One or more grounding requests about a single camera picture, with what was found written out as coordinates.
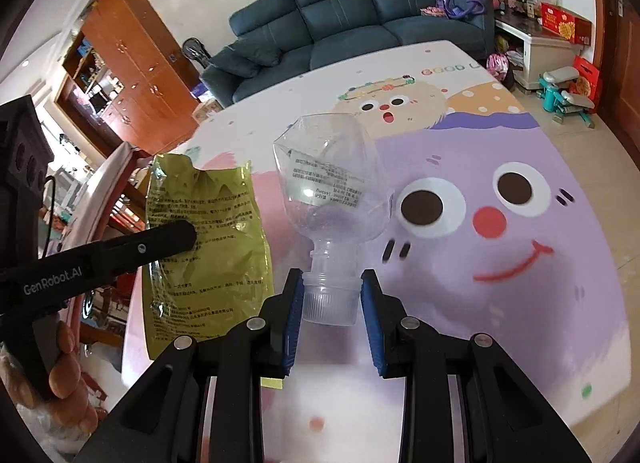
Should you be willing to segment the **left hand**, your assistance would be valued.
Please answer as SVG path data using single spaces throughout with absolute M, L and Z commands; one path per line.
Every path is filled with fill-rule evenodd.
M 75 336 L 65 322 L 58 322 L 58 348 L 62 355 L 49 374 L 49 385 L 54 400 L 48 410 L 56 423 L 66 427 L 79 427 L 85 434 L 92 434 L 99 424 L 98 413 L 90 405 L 88 388 L 81 377 L 80 365 L 75 356 Z M 15 405 L 34 410 L 40 399 L 26 377 L 14 365 L 11 356 L 1 354 L 1 379 Z

